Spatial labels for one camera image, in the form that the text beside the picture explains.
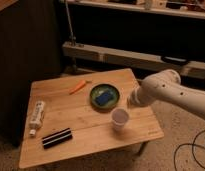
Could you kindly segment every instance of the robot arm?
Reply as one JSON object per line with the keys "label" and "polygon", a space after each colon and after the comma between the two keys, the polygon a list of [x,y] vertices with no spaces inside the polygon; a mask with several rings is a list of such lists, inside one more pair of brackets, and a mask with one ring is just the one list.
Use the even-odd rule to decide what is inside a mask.
{"label": "robot arm", "polygon": [[180,106],[205,119],[205,91],[187,88],[180,83],[180,76],[174,70],[150,75],[142,81],[140,88],[131,92],[128,102],[144,107],[158,99]]}

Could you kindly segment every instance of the wooden table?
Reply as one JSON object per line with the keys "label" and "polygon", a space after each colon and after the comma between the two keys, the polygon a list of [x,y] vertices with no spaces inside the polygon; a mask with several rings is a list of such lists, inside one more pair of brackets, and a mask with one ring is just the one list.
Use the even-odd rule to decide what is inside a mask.
{"label": "wooden table", "polygon": [[[92,81],[83,89],[69,95],[68,91],[81,80]],[[117,134],[112,129],[111,114],[99,113],[89,102],[91,89],[101,83],[114,85],[120,92],[117,107],[124,108],[130,120]],[[163,137],[163,132],[150,107],[127,108],[127,97],[138,85],[130,69],[70,76],[32,84],[20,168],[79,157]],[[36,138],[29,138],[29,119],[37,100],[46,102],[43,126]],[[41,138],[71,128],[73,139],[44,150]]]}

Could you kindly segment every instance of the table leg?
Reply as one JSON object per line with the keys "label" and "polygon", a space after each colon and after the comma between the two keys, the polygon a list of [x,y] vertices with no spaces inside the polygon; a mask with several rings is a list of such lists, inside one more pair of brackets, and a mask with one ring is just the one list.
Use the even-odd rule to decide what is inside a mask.
{"label": "table leg", "polygon": [[145,150],[146,145],[148,144],[148,142],[149,142],[149,141],[146,141],[146,142],[143,142],[143,143],[141,144],[141,147],[140,147],[139,151],[137,152],[138,157],[140,157],[140,156],[142,155],[142,153],[143,153],[143,151]]}

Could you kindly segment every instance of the black cable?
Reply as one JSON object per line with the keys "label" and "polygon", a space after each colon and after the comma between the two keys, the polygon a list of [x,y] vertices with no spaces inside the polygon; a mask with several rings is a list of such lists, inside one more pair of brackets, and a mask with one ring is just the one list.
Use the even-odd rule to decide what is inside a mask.
{"label": "black cable", "polygon": [[[199,132],[199,133],[196,135],[196,137],[195,137],[194,140],[193,140],[193,144],[195,144],[196,139],[197,139],[201,134],[203,134],[204,132],[205,132],[205,130]],[[195,162],[196,162],[201,168],[205,169],[205,166],[203,166],[203,165],[196,159],[196,156],[195,156],[195,154],[194,154],[194,146],[192,146],[192,155],[193,155],[193,158],[194,158]]]}
{"label": "black cable", "polygon": [[176,171],[177,171],[177,167],[176,167],[176,154],[177,154],[178,150],[179,150],[182,146],[191,146],[191,147],[192,147],[192,155],[193,155],[193,157],[194,157],[195,162],[196,162],[201,168],[205,169],[205,166],[203,166],[203,165],[197,160],[197,158],[196,158],[196,156],[195,156],[195,153],[194,153],[194,147],[198,147],[198,148],[201,148],[201,149],[204,149],[204,150],[205,150],[205,147],[204,147],[204,146],[195,144],[196,139],[197,139],[201,134],[203,134],[204,132],[205,132],[205,130],[199,132],[199,133],[195,136],[195,138],[194,138],[194,140],[193,140],[192,143],[180,144],[180,145],[176,148],[176,150],[174,151],[174,169],[175,169]]}

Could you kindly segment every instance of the toy carrot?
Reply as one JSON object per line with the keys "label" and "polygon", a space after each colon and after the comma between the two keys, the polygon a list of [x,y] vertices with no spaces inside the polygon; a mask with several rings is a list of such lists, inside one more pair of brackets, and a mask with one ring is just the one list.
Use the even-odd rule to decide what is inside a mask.
{"label": "toy carrot", "polygon": [[85,80],[82,80],[80,81],[73,89],[71,89],[69,91],[69,94],[73,94],[75,93],[76,91],[80,90],[81,88],[83,88],[87,83],[89,83],[90,81],[85,81]]}

